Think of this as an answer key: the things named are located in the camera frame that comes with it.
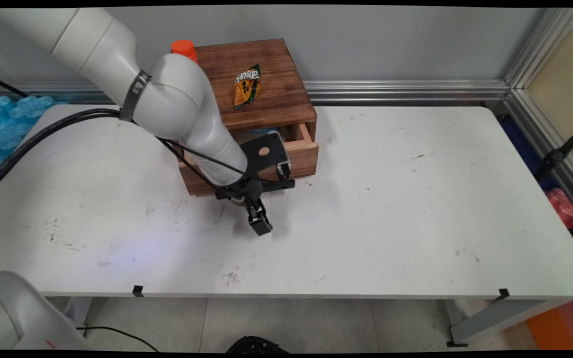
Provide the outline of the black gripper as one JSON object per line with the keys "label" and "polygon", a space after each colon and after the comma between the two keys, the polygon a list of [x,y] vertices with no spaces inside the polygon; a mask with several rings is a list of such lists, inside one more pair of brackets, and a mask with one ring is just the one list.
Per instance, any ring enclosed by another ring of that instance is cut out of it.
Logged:
{"label": "black gripper", "polygon": [[234,204],[245,206],[248,213],[248,222],[258,236],[263,236],[272,231],[273,226],[269,222],[266,208],[261,199],[264,192],[263,183],[254,178],[241,177],[230,186],[230,197]]}

